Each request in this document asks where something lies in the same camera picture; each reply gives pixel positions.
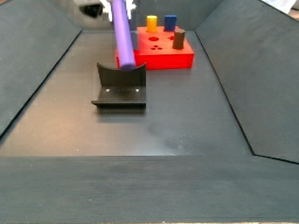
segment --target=red pegboard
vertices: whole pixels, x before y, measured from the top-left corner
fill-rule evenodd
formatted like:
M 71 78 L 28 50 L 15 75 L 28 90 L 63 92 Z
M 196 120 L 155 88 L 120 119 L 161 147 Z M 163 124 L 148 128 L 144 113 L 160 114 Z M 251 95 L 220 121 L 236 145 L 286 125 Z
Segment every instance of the red pegboard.
M 164 31 L 163 26 L 156 27 L 156 33 L 149 33 L 145 29 L 145 27 L 137 27 L 136 65 L 140 66 L 145 63 L 148 70 L 191 68 L 193 51 L 187 39 L 183 49 L 175 50 L 172 31 Z

